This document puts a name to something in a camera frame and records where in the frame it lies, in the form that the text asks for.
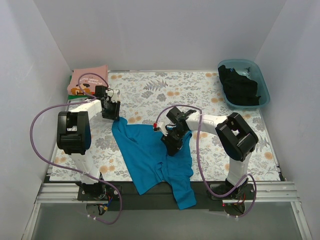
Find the blue t shirt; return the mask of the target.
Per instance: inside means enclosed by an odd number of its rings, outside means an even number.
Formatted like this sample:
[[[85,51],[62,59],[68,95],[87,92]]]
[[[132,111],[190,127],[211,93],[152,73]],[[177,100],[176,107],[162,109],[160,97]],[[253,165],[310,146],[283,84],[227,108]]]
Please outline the blue t shirt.
[[[162,133],[155,132],[151,125],[128,124],[128,121],[121,117],[112,124],[111,130],[140,195],[165,181],[172,187],[173,196],[180,210],[196,205],[190,181],[194,174],[190,131],[183,137],[182,149],[174,156],[170,156],[161,141]]]

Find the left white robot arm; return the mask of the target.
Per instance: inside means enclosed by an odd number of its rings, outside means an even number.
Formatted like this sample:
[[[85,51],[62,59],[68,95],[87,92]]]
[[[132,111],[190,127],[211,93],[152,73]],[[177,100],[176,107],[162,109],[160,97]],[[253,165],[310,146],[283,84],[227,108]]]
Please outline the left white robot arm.
[[[95,99],[89,99],[75,109],[61,111],[57,118],[57,147],[64,151],[82,172],[78,184],[86,195],[102,199],[106,187],[98,181],[101,172],[89,157],[92,143],[90,120],[98,114],[102,118],[118,121],[121,102],[120,90],[100,85],[95,87]]]

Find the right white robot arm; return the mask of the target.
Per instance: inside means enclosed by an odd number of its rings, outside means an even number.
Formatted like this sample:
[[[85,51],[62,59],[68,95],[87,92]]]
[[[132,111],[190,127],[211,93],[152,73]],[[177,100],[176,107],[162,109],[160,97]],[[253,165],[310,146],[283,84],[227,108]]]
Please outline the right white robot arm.
[[[239,191],[252,176],[247,171],[250,157],[259,141],[255,132],[237,112],[228,116],[216,116],[204,114],[195,106],[189,106],[187,112],[182,112],[178,108],[178,105],[165,108],[168,112],[166,116],[173,124],[171,129],[158,119],[153,124],[155,132],[162,132],[161,140],[166,146],[167,153],[174,156],[182,148],[183,138],[189,131],[218,136],[224,151],[229,156],[229,172],[225,182],[231,188],[226,193],[217,194],[208,183],[204,185],[216,198],[225,198]]]

